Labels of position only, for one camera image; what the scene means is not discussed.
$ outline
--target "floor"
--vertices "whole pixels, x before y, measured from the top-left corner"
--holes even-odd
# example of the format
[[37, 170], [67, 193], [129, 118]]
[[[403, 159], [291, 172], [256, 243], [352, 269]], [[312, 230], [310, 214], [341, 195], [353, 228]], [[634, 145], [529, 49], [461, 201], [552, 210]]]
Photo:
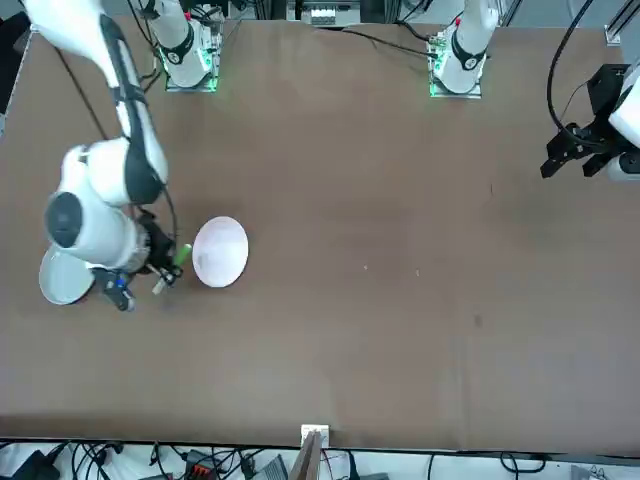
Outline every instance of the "floor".
[[[56, 443], [24, 443], [14, 444], [0, 451], [0, 475], [10, 476], [24, 462], [24, 460], [35, 450], [40, 449], [43, 453], [48, 453]], [[187, 452], [191, 447], [177, 446], [181, 452]], [[210, 454], [210, 448], [194, 447]], [[156, 465], [149, 466], [149, 459], [153, 447], [151, 445], [126, 445], [123, 452], [115, 459], [109, 459], [105, 463], [104, 469], [111, 480], [131, 480], [142, 479], [160, 475], [160, 470]], [[347, 454], [343, 451], [326, 451], [331, 471], [326, 466], [326, 461], [321, 464], [319, 472], [320, 480], [341, 479], [349, 476], [349, 462]], [[184, 473], [184, 462], [169, 447], [161, 447], [161, 462], [167, 474], [175, 474], [175, 478]], [[267, 463], [281, 455], [284, 465], [288, 471], [291, 470], [297, 451], [269, 449], [260, 452], [255, 456], [256, 471], [260, 471]], [[407, 453], [378, 453], [378, 452], [354, 452], [358, 473], [360, 476], [372, 474], [387, 474], [391, 480], [400, 479], [427, 479], [428, 466], [431, 455], [428, 452]], [[607, 463], [571, 463], [571, 462], [548, 462], [546, 467], [538, 474], [527, 475], [531, 480], [569, 480], [573, 466], [578, 466], [584, 470], [594, 472], [591, 478], [596, 480], [627, 480], [640, 477], [640, 466], [620, 466], [611, 465], [610, 462], [624, 463], [623, 460], [607, 459]], [[61, 479], [71, 479], [71, 445], [65, 448], [59, 455], [55, 466], [61, 473]], [[87, 472], [87, 462], [79, 471], [79, 478], [93, 478], [91, 472]], [[521, 471], [535, 469], [540, 465], [536, 461], [518, 460], [518, 468]], [[92, 469], [93, 475], [97, 477], [95, 466]], [[229, 480], [243, 480], [244, 476], [238, 469]], [[499, 459], [482, 457], [456, 457], [436, 455], [431, 468], [431, 479], [433, 480], [458, 480], [461, 478], [478, 478], [492, 480], [511, 480], [517, 478], [513, 473], [508, 472], [501, 465]]]

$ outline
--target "mounting plate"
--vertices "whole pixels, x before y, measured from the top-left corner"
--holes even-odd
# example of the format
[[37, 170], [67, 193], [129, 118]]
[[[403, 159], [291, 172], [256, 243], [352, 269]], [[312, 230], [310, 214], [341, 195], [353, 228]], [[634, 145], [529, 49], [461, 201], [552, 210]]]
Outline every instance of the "mounting plate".
[[604, 38], [607, 41], [607, 47], [619, 47], [622, 44], [619, 33], [615, 35], [609, 33], [609, 25], [604, 26]]
[[482, 90], [480, 88], [480, 79], [482, 78], [482, 71], [480, 72], [480, 77], [478, 78], [478, 83], [476, 83], [475, 87], [467, 93], [453, 93], [440, 82], [440, 80], [436, 77], [435, 71], [440, 66], [440, 61], [442, 56], [445, 54], [447, 50], [447, 40], [444, 36], [444, 32], [440, 32], [436, 37], [432, 37], [432, 40], [426, 42], [427, 44], [427, 53], [435, 53], [438, 55], [438, 58], [428, 57], [428, 67], [429, 67], [429, 96], [434, 98], [472, 98], [472, 99], [480, 99], [482, 98]]
[[322, 448], [329, 448], [329, 425], [302, 425], [300, 427], [300, 446], [304, 443], [304, 439], [307, 438], [307, 435], [312, 432], [320, 432]]

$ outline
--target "cable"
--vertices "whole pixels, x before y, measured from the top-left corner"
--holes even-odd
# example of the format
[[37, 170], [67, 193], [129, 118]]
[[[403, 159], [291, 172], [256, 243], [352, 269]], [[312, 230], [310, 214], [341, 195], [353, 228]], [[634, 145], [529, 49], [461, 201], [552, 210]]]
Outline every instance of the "cable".
[[427, 480], [431, 480], [431, 467], [433, 467], [433, 459], [435, 457], [435, 455], [431, 455], [431, 458], [429, 459], [429, 468], [427, 468]]
[[427, 52], [422, 52], [420, 50], [415, 50], [413, 48], [404, 47], [402, 45], [398, 45], [397, 43], [389, 42], [388, 40], [383, 40], [381, 38], [374, 37], [374, 36], [368, 35], [366, 33], [357, 32], [355, 30], [346, 30], [346, 29], [345, 30], [341, 30], [341, 31], [343, 33], [351, 33], [352, 35], [358, 35], [359, 37], [368, 38], [369, 40], [372, 40], [374, 42], [378, 42], [378, 43], [381, 43], [383, 45], [388, 45], [389, 47], [397, 48], [398, 50], [402, 50], [404, 52], [415, 53], [416, 55], [421, 55], [423, 57], [437, 58], [437, 55], [435, 53], [427, 53]]
[[[509, 459], [511, 460], [511, 463], [513, 463], [513, 468], [509, 467], [505, 462], [504, 462], [504, 457], [508, 456]], [[534, 474], [534, 473], [540, 473], [542, 470], [545, 469], [545, 467], [547, 466], [547, 459], [546, 458], [541, 458], [540, 459], [540, 466], [536, 467], [536, 468], [529, 468], [529, 469], [521, 469], [518, 466], [518, 462], [516, 462], [515, 457], [510, 454], [509, 452], [502, 452], [500, 453], [500, 463], [502, 464], [502, 466], [504, 467], [504, 469], [509, 472], [509, 473], [513, 473], [515, 475], [515, 480], [518, 480], [518, 477], [520, 476], [520, 474]]]
[[56, 445], [49, 453], [47, 453], [47, 460], [49, 460], [51, 465], [55, 463], [62, 450], [64, 450], [64, 447], [66, 447], [67, 445], [69, 445], [69, 440]]
[[158, 79], [162, 76], [162, 73], [163, 73], [162, 71], [156, 73], [156, 75], [151, 80], [149, 80], [149, 83], [147, 83], [147, 86], [144, 87], [142, 91], [144, 93], [147, 93], [149, 90], [151, 90], [151, 87], [153, 87], [153, 84], [156, 83]]
[[464, 13], [464, 10], [462, 10], [458, 15], [456, 15], [455, 17], [453, 17], [453, 20], [451, 20], [451, 21], [449, 22], [449, 26], [453, 25], [453, 22], [455, 22], [455, 21], [460, 17], [460, 15], [462, 15], [463, 13]]
[[404, 18], [402, 19], [403, 22], [406, 22], [409, 17], [411, 17], [411, 15], [413, 15], [413, 12], [415, 12], [416, 10], [418, 10], [420, 8], [420, 6], [424, 3], [424, 0], [420, 0], [418, 3], [415, 4], [415, 6], [409, 11], [409, 13], [407, 13]]
[[331, 462], [329, 461], [329, 457], [327, 457], [327, 452], [324, 450], [324, 448], [322, 449], [322, 455], [324, 456], [325, 462], [327, 462], [327, 468], [329, 469], [329, 476], [331, 477], [331, 480], [334, 480], [333, 470], [331, 469]]
[[98, 120], [98, 116], [96, 115], [95, 110], [93, 109], [93, 107], [89, 103], [89, 99], [87, 98], [86, 93], [84, 93], [84, 90], [80, 86], [80, 82], [78, 82], [78, 79], [76, 78], [75, 74], [73, 73], [73, 71], [71, 71], [71, 67], [69, 67], [69, 64], [67, 63], [67, 60], [64, 58], [64, 55], [62, 55], [62, 52], [60, 51], [60, 49], [58, 47], [53, 47], [53, 49], [58, 54], [58, 57], [60, 58], [60, 61], [62, 62], [62, 65], [64, 65], [65, 70], [67, 71], [67, 73], [71, 77], [71, 81], [73, 82], [73, 85], [76, 87], [76, 90], [78, 91], [78, 94], [82, 98], [82, 101], [84, 102], [85, 107], [87, 107], [87, 110], [89, 111], [89, 115], [91, 115], [91, 119], [93, 120], [93, 123], [95, 124], [96, 128], [100, 132], [100, 136], [102, 137], [103, 140], [106, 140], [107, 139], [107, 134], [106, 134], [104, 128], [102, 128], [102, 124]]
[[[140, 11], [142, 12], [144, 10], [144, 7], [142, 6], [142, 0], [138, 0], [138, 5], [140, 5]], [[151, 35], [151, 27], [149, 27], [149, 22], [147, 21], [144, 15], [142, 16], [142, 19], [144, 20], [144, 26], [147, 27], [147, 35], [149, 35], [149, 40], [153, 40], [153, 36]]]
[[578, 25], [578, 23], [580, 22], [580, 20], [582, 19], [582, 17], [587, 12], [587, 10], [589, 9], [589, 7], [591, 6], [591, 4], [593, 2], [594, 2], [594, 0], [586, 0], [584, 2], [584, 5], [582, 6], [582, 8], [580, 9], [580, 11], [576, 15], [576, 17], [573, 19], [573, 22], [571, 22], [571, 25], [569, 26], [569, 28], [565, 32], [564, 37], [562, 38], [562, 41], [560, 42], [560, 45], [558, 45], [558, 50], [556, 50], [556, 53], [553, 56], [553, 60], [551, 61], [551, 66], [549, 67], [549, 78], [547, 79], [547, 106], [549, 107], [549, 114], [551, 115], [551, 120], [553, 120], [553, 123], [556, 124], [556, 127], [558, 127], [558, 129], [560, 131], [564, 132], [565, 136], [569, 137], [572, 141], [574, 141], [578, 145], [583, 145], [585, 147], [589, 147], [589, 148], [593, 149], [596, 153], [602, 153], [604, 151], [604, 149], [606, 149], [606, 148], [603, 148], [603, 147], [606, 147], [605, 143], [603, 143], [603, 142], [591, 142], [591, 141], [588, 141], [588, 140], [584, 140], [584, 139], [578, 137], [577, 135], [575, 135], [573, 132], [571, 132], [569, 129], [567, 129], [562, 124], [562, 122], [560, 121], [560, 119], [556, 115], [556, 111], [555, 111], [555, 109], [553, 107], [553, 100], [552, 100], [553, 76], [555, 74], [556, 65], [558, 64], [558, 60], [560, 59], [560, 55], [562, 55], [562, 52], [563, 52], [564, 48], [566, 47], [567, 42], [569, 41], [569, 38], [571, 37], [571, 34], [573, 33], [573, 31], [575, 30], [576, 26]]
[[347, 450], [349, 455], [349, 480], [360, 480], [360, 474], [358, 473], [358, 467], [356, 466], [356, 459], [353, 458], [351, 450]]
[[95, 446], [90, 447], [89, 449], [87, 449], [84, 445], [83, 448], [85, 449], [86, 453], [89, 454], [89, 452], [93, 453], [93, 456], [91, 454], [89, 454], [89, 458], [91, 458], [91, 460], [89, 461], [89, 466], [87, 467], [87, 473], [85, 474], [85, 480], [89, 480], [89, 474], [91, 473], [91, 467], [93, 466], [93, 464], [95, 463], [98, 466], [98, 474], [102, 475], [102, 478], [104, 480], [110, 480], [109, 479], [109, 475], [107, 475], [107, 473], [104, 471], [104, 469], [102, 468], [102, 463], [100, 461], [100, 457], [99, 455], [104, 452], [105, 450], [107, 450], [108, 448], [111, 448], [111, 445], [107, 444], [107, 445], [103, 445], [100, 450], [95, 451], [94, 448]]
[[140, 35], [142, 35], [142, 37], [147, 41], [147, 43], [149, 44], [149, 46], [152, 49], [155, 48], [153, 46], [153, 42], [151, 41], [151, 39], [149, 37], [147, 37], [147, 35], [144, 33], [144, 30], [142, 29], [142, 25], [140, 25], [140, 20], [138, 20], [138, 15], [136, 14], [136, 9], [133, 8], [133, 4], [131, 3], [131, 0], [127, 0], [127, 4], [129, 5], [129, 10], [131, 10], [131, 15], [133, 15], [133, 19], [136, 21], [136, 25], [138, 26], [138, 30], [140, 30]]
[[[411, 11], [410, 11], [409, 13], [407, 13], [407, 14], [404, 16], [404, 18], [402, 19], [402, 21], [403, 21], [403, 22], [406, 22], [406, 21], [411, 17], [411, 15], [413, 15], [413, 14], [414, 14], [414, 12], [415, 12], [416, 10], [418, 10], [418, 8], [420, 8], [420, 6], [421, 6], [423, 3], [425, 3], [425, 0], [420, 0], [420, 1], [416, 4], [416, 6], [415, 6], [415, 7], [413, 7], [413, 8], [411, 9]], [[431, 4], [432, 4], [432, 3], [433, 3], [433, 0], [426, 0], [425, 6], [424, 6], [424, 10], [423, 10], [422, 12], [423, 12], [423, 13], [424, 13], [424, 12], [426, 12], [426, 11], [429, 9], [429, 7], [431, 6]]]
[[184, 460], [184, 458], [182, 457], [182, 455], [184, 455], [180, 450], [178, 450], [174, 445], [169, 445], [171, 447], [171, 450], [173, 450], [174, 452], [176, 452], [176, 455], [178, 455], [180, 458], [182, 458]]
[[564, 118], [564, 114], [567, 113], [567, 110], [569, 109], [569, 105], [571, 105], [571, 100], [573, 100], [574, 95], [578, 93], [578, 90], [584, 87], [587, 83], [589, 83], [589, 80], [578, 85], [576, 89], [573, 91], [573, 93], [569, 97], [569, 101], [567, 102], [567, 105], [565, 105], [564, 110], [562, 110], [562, 113], [560, 114], [560, 121], [562, 121], [562, 119]]
[[416, 30], [411, 25], [409, 25], [404, 20], [399, 20], [399, 21], [395, 22], [395, 24], [406, 28], [407, 30], [409, 30], [411, 35], [413, 35], [414, 37], [416, 37], [416, 38], [418, 38], [418, 39], [420, 39], [420, 40], [422, 40], [424, 42], [428, 42], [431, 39], [431, 35], [420, 35], [418, 32], [416, 32]]
[[165, 472], [164, 467], [162, 466], [162, 460], [160, 459], [160, 444], [158, 442], [156, 442], [153, 445], [153, 451], [156, 454], [156, 461], [158, 462], [158, 468], [160, 469], [160, 473], [162, 474], [162, 476], [164, 478], [166, 478], [167, 480], [181, 480], [184, 478], [185, 474], [183, 474], [182, 476], [178, 477], [177, 479], [173, 478], [172, 476], [167, 475], [167, 472]]

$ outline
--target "wire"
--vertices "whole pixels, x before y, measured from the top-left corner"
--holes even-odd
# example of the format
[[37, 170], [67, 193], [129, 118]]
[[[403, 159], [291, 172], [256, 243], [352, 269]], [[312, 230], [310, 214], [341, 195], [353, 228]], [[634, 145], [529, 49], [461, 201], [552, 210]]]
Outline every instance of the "wire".
[[564, 110], [562, 110], [562, 113], [560, 114], [560, 121], [562, 121], [562, 119], [564, 118], [564, 114], [567, 113], [567, 110], [569, 109], [569, 105], [571, 105], [571, 100], [573, 100], [573, 97], [575, 96], [575, 94], [578, 93], [578, 90], [584, 87], [587, 83], [589, 83], [589, 80], [578, 85], [576, 89], [573, 91], [573, 93], [569, 97], [569, 101], [567, 102], [567, 105], [565, 105]]
[[327, 457], [327, 452], [324, 449], [322, 449], [322, 455], [324, 456], [325, 462], [327, 462], [327, 468], [329, 469], [329, 476], [331, 477], [331, 480], [334, 480], [333, 470], [331, 469], [331, 462], [329, 461], [329, 457]]
[[138, 20], [138, 15], [136, 14], [136, 9], [133, 8], [131, 0], [127, 0], [127, 4], [129, 5], [129, 10], [131, 10], [131, 15], [133, 15], [133, 19], [136, 21], [136, 25], [138, 26], [138, 30], [140, 30], [140, 35], [142, 35], [142, 37], [147, 41], [147, 43], [149, 44], [149, 46], [152, 49], [155, 48], [153, 46], [153, 42], [151, 41], [151, 39], [149, 37], [147, 37], [147, 35], [144, 33], [144, 30], [142, 29], [142, 25], [140, 25], [140, 20]]
[[153, 87], [153, 84], [156, 83], [158, 79], [162, 76], [162, 73], [163, 73], [162, 71], [156, 73], [156, 75], [151, 80], [149, 80], [149, 83], [147, 83], [147, 86], [144, 87], [142, 91], [144, 93], [147, 93], [149, 90], [151, 90], [151, 87]]
[[453, 22], [455, 22], [455, 21], [460, 17], [460, 15], [462, 15], [463, 13], [464, 13], [464, 10], [462, 10], [458, 15], [456, 15], [455, 17], [453, 17], [453, 20], [451, 20], [451, 21], [449, 22], [449, 26], [453, 25]]
[[[142, 6], [142, 0], [138, 0], [138, 5], [140, 5], [140, 11], [142, 12], [144, 10], [144, 7]], [[145, 27], [147, 27], [147, 35], [149, 35], [149, 40], [153, 40], [153, 36], [151, 35], [151, 27], [149, 27], [149, 22], [147, 21], [144, 15], [142, 16], [142, 19], [144, 20]]]
[[84, 92], [84, 90], [80, 86], [80, 82], [78, 82], [78, 79], [76, 78], [75, 74], [71, 70], [71, 67], [69, 67], [69, 64], [67, 63], [67, 60], [64, 58], [64, 55], [62, 55], [62, 52], [60, 51], [60, 49], [58, 47], [53, 47], [53, 49], [58, 54], [58, 57], [60, 58], [60, 61], [62, 62], [62, 65], [64, 65], [65, 70], [67, 71], [67, 73], [71, 77], [71, 81], [73, 82], [73, 85], [76, 87], [76, 90], [78, 91], [78, 94], [82, 98], [82, 101], [84, 102], [85, 107], [87, 107], [87, 110], [89, 111], [89, 115], [91, 115], [91, 120], [93, 120], [93, 123], [95, 124], [96, 128], [100, 132], [100, 136], [102, 137], [103, 140], [106, 140], [107, 139], [107, 134], [106, 134], [104, 128], [102, 128], [102, 124], [100, 123], [100, 120], [98, 120], [98, 116], [96, 115], [95, 110], [91, 106], [91, 103], [89, 103], [89, 99], [87, 98], [86, 93]]
[[407, 14], [404, 16], [404, 18], [402, 19], [402, 21], [403, 21], [403, 22], [406, 22], [406, 21], [411, 17], [411, 15], [413, 15], [413, 14], [414, 14], [414, 12], [415, 12], [416, 10], [418, 10], [418, 9], [420, 8], [420, 6], [421, 6], [423, 3], [425, 3], [425, 1], [426, 1], [426, 4], [425, 4], [425, 6], [424, 6], [424, 10], [423, 10], [422, 12], [423, 12], [423, 13], [424, 13], [424, 12], [426, 12], [426, 11], [429, 9], [429, 7], [431, 6], [431, 4], [433, 3], [433, 0], [420, 0], [420, 1], [416, 4], [416, 6], [415, 6], [415, 7], [413, 7], [413, 8], [411, 9], [411, 11], [410, 11], [409, 13], [407, 13]]
[[158, 442], [156, 442], [153, 445], [153, 451], [156, 454], [156, 461], [158, 462], [158, 468], [160, 469], [160, 473], [164, 478], [166, 478], [167, 480], [182, 480], [182, 478], [184, 478], [185, 474], [182, 474], [178, 478], [173, 478], [173, 475], [171, 476], [167, 475], [167, 472], [165, 472], [164, 467], [162, 466], [162, 460], [160, 459], [160, 444]]
[[424, 41], [424, 42], [428, 42], [431, 39], [431, 35], [421, 35], [418, 32], [416, 32], [416, 30], [409, 25], [407, 22], [405, 22], [404, 20], [399, 20], [397, 22], [395, 22], [396, 25], [400, 25], [404, 28], [406, 28], [407, 30], [409, 30], [409, 32], [411, 33], [411, 35], [413, 35], [414, 37]]
[[111, 447], [110, 445], [103, 445], [100, 448], [100, 450], [95, 451], [94, 450], [95, 446], [92, 446], [89, 449], [87, 449], [87, 447], [85, 447], [84, 445], [82, 446], [82, 448], [85, 449], [85, 452], [89, 455], [89, 458], [91, 459], [89, 461], [89, 466], [87, 467], [87, 473], [85, 474], [85, 477], [84, 477], [85, 480], [89, 480], [89, 474], [91, 473], [91, 467], [93, 466], [94, 463], [98, 467], [98, 472], [97, 473], [98, 474], [102, 474], [102, 478], [104, 480], [109, 480], [109, 476], [102, 469], [102, 465], [100, 465], [100, 463], [98, 463], [98, 455], [100, 455], [104, 450], [106, 450], [107, 448], [110, 448], [110, 447]]
[[[509, 460], [511, 460], [511, 463], [513, 463], [513, 467], [510, 467], [505, 463], [504, 461], [505, 456], [509, 457]], [[541, 464], [539, 467], [523, 470], [518, 466], [518, 462], [516, 462], [515, 457], [511, 453], [509, 452], [500, 453], [500, 463], [502, 464], [502, 466], [507, 472], [513, 473], [515, 475], [515, 480], [518, 480], [518, 477], [520, 476], [521, 473], [528, 475], [528, 474], [540, 473], [542, 470], [544, 470], [545, 467], [547, 466], [547, 459], [542, 458], [540, 459], [540, 461], [541, 461]]]
[[406, 22], [409, 17], [411, 17], [411, 15], [413, 15], [413, 12], [415, 12], [416, 10], [418, 10], [420, 8], [420, 6], [424, 3], [424, 0], [420, 0], [418, 3], [415, 4], [415, 6], [409, 11], [409, 13], [407, 13], [404, 18], [402, 19], [403, 22]]
[[[259, 453], [263, 452], [264, 448], [261, 448], [260, 450], [256, 450], [255, 452], [253, 452], [250, 455], [247, 455], [246, 457], [244, 457], [244, 460], [251, 460], [253, 457], [255, 457], [256, 455], [258, 455]], [[227, 474], [224, 477], [221, 477], [220, 480], [227, 480], [231, 475], [233, 475], [233, 473], [238, 470], [240, 468], [240, 466], [242, 465], [242, 462], [238, 463], [238, 465], [236, 465], [235, 467], [229, 469], [229, 471], [227, 472]]]
[[429, 459], [429, 468], [427, 468], [427, 480], [431, 480], [431, 467], [433, 467], [433, 459], [436, 458], [435, 455], [431, 455]]
[[575, 30], [576, 26], [578, 25], [578, 23], [580, 22], [580, 20], [582, 19], [582, 17], [587, 12], [587, 10], [589, 9], [589, 7], [591, 6], [591, 4], [593, 2], [594, 2], [594, 0], [586, 0], [584, 2], [584, 5], [582, 5], [582, 8], [580, 9], [580, 11], [576, 15], [576, 17], [571, 22], [571, 25], [569, 25], [569, 28], [565, 32], [564, 37], [562, 38], [562, 41], [560, 42], [560, 45], [558, 45], [558, 50], [556, 50], [556, 53], [553, 56], [553, 60], [551, 61], [551, 66], [549, 67], [549, 78], [547, 79], [547, 106], [549, 107], [549, 114], [551, 115], [551, 120], [553, 120], [553, 123], [556, 124], [556, 126], [558, 127], [559, 130], [564, 132], [565, 136], [569, 137], [573, 142], [577, 143], [578, 145], [583, 145], [583, 146], [586, 146], [586, 147], [590, 147], [590, 148], [594, 149], [594, 151], [596, 153], [601, 153], [603, 151], [603, 147], [606, 147], [606, 144], [603, 143], [603, 142], [591, 142], [591, 141], [588, 141], [588, 140], [584, 140], [584, 139], [578, 137], [577, 135], [575, 135], [569, 129], [567, 129], [562, 124], [560, 119], [558, 118], [558, 115], [556, 115], [556, 111], [555, 111], [555, 109], [553, 107], [553, 99], [552, 99], [553, 76], [555, 74], [556, 65], [558, 64], [558, 60], [560, 59], [560, 55], [562, 55], [562, 52], [563, 52], [564, 48], [566, 47], [567, 42], [569, 41], [569, 38], [571, 37], [571, 34], [573, 33], [573, 31]]
[[174, 445], [169, 445], [169, 446], [171, 447], [171, 450], [176, 452], [176, 455], [178, 455], [180, 458], [182, 458], [182, 452], [180, 450], [178, 450]]
[[369, 40], [372, 40], [374, 42], [378, 42], [378, 43], [381, 43], [383, 45], [388, 45], [389, 47], [397, 48], [398, 50], [402, 50], [404, 52], [415, 53], [416, 55], [421, 55], [423, 57], [432, 57], [432, 58], [436, 58], [437, 57], [437, 55], [435, 53], [427, 53], [427, 52], [422, 52], [420, 50], [415, 50], [413, 48], [404, 47], [402, 45], [398, 45], [397, 43], [389, 42], [388, 40], [383, 40], [381, 38], [374, 37], [374, 36], [368, 35], [366, 33], [357, 32], [355, 30], [346, 30], [345, 29], [345, 30], [341, 30], [341, 31], [343, 33], [351, 33], [352, 35], [358, 35], [359, 37], [368, 38]]

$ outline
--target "white bowl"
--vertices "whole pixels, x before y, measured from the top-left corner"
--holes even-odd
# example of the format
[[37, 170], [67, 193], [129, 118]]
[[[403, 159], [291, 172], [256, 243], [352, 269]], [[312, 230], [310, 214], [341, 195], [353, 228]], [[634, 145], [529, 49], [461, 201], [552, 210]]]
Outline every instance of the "white bowl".
[[249, 239], [236, 220], [216, 217], [209, 220], [193, 242], [193, 269], [210, 287], [227, 287], [244, 271], [249, 258]]
[[95, 278], [83, 260], [51, 245], [42, 257], [38, 280], [47, 300], [56, 305], [68, 305], [80, 300]]

